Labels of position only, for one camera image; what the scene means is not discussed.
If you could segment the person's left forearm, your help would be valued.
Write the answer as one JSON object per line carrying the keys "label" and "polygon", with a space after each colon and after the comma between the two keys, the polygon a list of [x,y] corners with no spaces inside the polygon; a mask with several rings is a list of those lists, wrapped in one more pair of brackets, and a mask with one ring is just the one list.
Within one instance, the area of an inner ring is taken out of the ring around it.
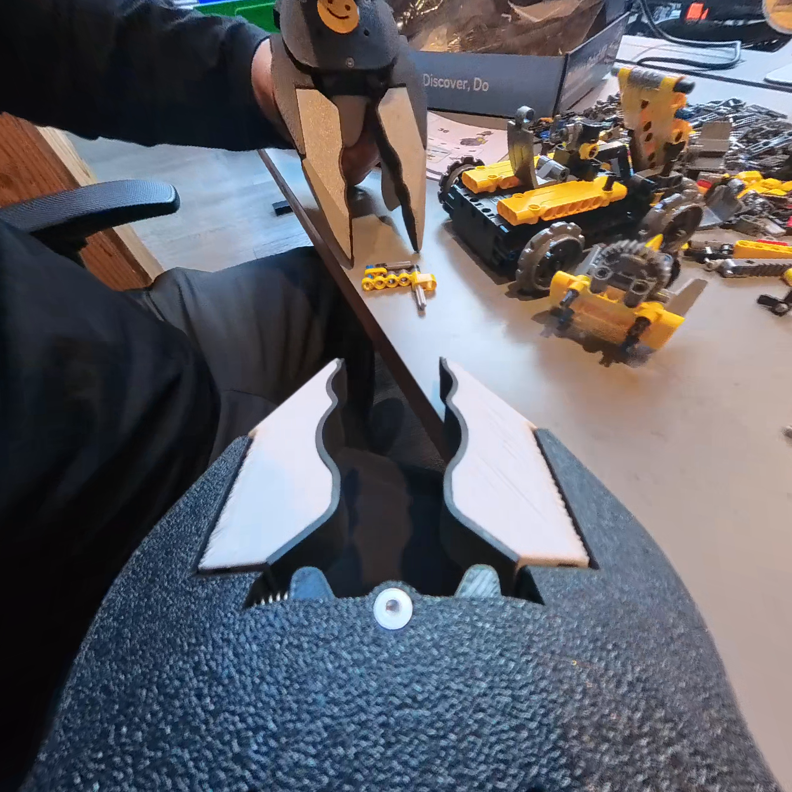
{"label": "person's left forearm", "polygon": [[265,39],[241,18],[166,2],[2,2],[1,110],[85,139],[274,146],[252,84]]}

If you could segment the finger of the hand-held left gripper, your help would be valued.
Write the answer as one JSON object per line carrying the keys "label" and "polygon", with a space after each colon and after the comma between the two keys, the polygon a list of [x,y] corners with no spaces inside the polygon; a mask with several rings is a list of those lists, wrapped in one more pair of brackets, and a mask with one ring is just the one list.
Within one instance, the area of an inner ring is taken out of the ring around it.
{"label": "finger of the hand-held left gripper", "polygon": [[426,209],[426,150],[408,89],[388,89],[376,114],[382,199],[389,211],[401,209],[411,245],[420,252]]}
{"label": "finger of the hand-held left gripper", "polygon": [[342,170],[344,146],[339,109],[315,89],[299,88],[296,97],[305,149],[303,171],[333,237],[352,263],[351,218]]}

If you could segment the dark cardboard box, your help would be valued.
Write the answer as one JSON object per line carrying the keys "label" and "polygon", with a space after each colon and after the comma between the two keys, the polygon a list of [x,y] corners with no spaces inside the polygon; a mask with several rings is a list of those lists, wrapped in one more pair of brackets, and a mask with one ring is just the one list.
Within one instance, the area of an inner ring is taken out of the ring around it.
{"label": "dark cardboard box", "polygon": [[509,117],[520,106],[538,116],[571,108],[610,73],[631,2],[599,33],[567,54],[437,54],[413,49],[428,106],[436,111]]}

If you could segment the yellow beaded axle assembly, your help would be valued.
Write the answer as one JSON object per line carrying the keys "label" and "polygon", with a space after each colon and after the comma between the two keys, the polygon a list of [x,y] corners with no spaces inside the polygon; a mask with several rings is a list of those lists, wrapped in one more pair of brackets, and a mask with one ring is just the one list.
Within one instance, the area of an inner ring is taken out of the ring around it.
{"label": "yellow beaded axle assembly", "polygon": [[402,290],[412,293],[418,312],[423,314],[428,305],[427,295],[437,288],[434,275],[422,272],[412,262],[394,262],[368,266],[363,271],[361,288],[364,292]]}

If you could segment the yellow grey engine subassembly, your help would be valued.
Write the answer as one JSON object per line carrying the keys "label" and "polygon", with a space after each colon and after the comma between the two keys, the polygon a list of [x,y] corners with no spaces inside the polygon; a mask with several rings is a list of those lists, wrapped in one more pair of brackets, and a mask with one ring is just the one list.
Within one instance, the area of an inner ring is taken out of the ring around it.
{"label": "yellow grey engine subassembly", "polygon": [[648,243],[597,245],[577,272],[556,272],[549,304],[559,329],[575,329],[617,347],[624,356],[660,351],[707,288],[693,278],[678,289],[677,260]]}

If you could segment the instruction booklet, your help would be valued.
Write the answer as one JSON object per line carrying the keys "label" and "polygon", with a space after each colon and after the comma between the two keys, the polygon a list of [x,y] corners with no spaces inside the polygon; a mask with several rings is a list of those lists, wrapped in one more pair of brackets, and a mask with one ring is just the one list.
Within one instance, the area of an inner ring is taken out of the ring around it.
{"label": "instruction booklet", "polygon": [[471,157],[491,165],[508,159],[507,132],[488,124],[463,124],[428,112],[427,176],[435,181],[458,160]]}

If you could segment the person's grey trouser leg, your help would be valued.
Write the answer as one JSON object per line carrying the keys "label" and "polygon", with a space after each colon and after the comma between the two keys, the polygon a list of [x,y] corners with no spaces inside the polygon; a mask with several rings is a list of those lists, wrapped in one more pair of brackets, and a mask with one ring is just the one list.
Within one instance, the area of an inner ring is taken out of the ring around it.
{"label": "person's grey trouser leg", "polygon": [[203,356],[219,394],[210,460],[328,362],[345,363],[348,445],[395,462],[443,462],[321,257],[301,247],[218,272],[177,268],[127,296]]}

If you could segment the crumpled plastic bag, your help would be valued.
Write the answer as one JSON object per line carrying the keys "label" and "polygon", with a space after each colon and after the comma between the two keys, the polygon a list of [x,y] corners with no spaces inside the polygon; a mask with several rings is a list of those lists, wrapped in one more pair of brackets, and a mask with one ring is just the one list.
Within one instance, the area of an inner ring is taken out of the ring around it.
{"label": "crumpled plastic bag", "polygon": [[437,54],[567,54],[621,13],[605,1],[390,1],[412,49]]}

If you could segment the person's left hand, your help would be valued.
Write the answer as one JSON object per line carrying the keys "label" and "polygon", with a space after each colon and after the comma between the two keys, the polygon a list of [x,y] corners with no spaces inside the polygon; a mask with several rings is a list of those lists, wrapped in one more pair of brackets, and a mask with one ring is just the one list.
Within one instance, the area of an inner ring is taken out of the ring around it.
{"label": "person's left hand", "polygon": [[[259,109],[272,124],[283,141],[292,143],[291,136],[283,123],[277,107],[272,80],[272,49],[269,39],[257,47],[250,68],[252,92]],[[380,163],[375,137],[370,121],[363,123],[363,129],[356,142],[344,146],[341,157],[342,171],[347,185],[357,185]]]}

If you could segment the pile of yellow brick beams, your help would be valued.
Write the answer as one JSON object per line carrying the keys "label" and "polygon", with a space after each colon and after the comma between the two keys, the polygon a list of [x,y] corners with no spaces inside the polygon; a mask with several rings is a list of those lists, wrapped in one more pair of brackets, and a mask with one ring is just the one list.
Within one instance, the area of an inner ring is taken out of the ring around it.
{"label": "pile of yellow brick beams", "polygon": [[723,279],[779,279],[783,295],[761,294],[757,303],[776,316],[791,310],[791,186],[757,170],[707,173],[698,180],[705,200],[700,231],[730,231],[732,240],[694,239],[683,255]]}

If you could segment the green storage bin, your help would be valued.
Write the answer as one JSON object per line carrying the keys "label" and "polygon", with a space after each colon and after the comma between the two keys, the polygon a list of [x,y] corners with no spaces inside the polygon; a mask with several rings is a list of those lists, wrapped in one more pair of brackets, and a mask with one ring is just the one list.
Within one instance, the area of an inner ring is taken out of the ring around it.
{"label": "green storage bin", "polygon": [[241,17],[267,33],[277,33],[276,1],[201,1],[193,9],[205,15]]}

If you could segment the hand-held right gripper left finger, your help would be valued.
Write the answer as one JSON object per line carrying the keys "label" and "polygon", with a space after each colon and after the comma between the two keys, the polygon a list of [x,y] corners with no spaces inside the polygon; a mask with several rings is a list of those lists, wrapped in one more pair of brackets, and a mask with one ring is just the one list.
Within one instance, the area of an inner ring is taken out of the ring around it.
{"label": "hand-held right gripper left finger", "polygon": [[344,362],[327,363],[248,433],[200,573],[329,565],[344,546]]}

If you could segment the grey desk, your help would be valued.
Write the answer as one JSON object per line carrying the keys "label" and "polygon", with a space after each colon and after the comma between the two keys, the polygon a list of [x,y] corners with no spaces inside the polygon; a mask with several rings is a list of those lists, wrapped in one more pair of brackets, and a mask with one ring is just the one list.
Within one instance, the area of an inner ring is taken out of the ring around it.
{"label": "grey desk", "polygon": [[419,313],[399,290],[364,294],[292,151],[261,157],[439,448],[439,359],[460,364],[552,431],[638,518],[707,621],[760,750],[790,790],[790,316],[757,305],[774,280],[708,285],[642,365],[555,334],[452,233],[429,184],[419,261],[439,286]]}

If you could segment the yellow black brick vehicle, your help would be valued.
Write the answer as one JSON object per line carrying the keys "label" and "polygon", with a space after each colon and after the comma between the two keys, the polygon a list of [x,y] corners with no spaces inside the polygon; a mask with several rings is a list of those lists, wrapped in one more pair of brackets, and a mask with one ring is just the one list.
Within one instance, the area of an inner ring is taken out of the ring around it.
{"label": "yellow black brick vehicle", "polygon": [[470,156],[447,168],[438,198],[457,236],[512,287],[545,295],[593,245],[659,240],[674,258],[698,230],[704,201],[678,163],[692,128],[695,82],[641,66],[616,67],[615,108],[536,119],[520,107],[507,129],[508,158]]}

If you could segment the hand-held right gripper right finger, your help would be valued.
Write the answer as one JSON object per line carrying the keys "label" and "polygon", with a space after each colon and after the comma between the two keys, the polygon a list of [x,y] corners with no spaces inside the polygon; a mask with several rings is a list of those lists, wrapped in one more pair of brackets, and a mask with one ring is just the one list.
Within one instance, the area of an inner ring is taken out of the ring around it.
{"label": "hand-held right gripper right finger", "polygon": [[479,563],[487,547],[502,569],[588,568],[538,429],[458,363],[441,357],[440,377],[451,452],[443,474],[449,553],[462,566]]}

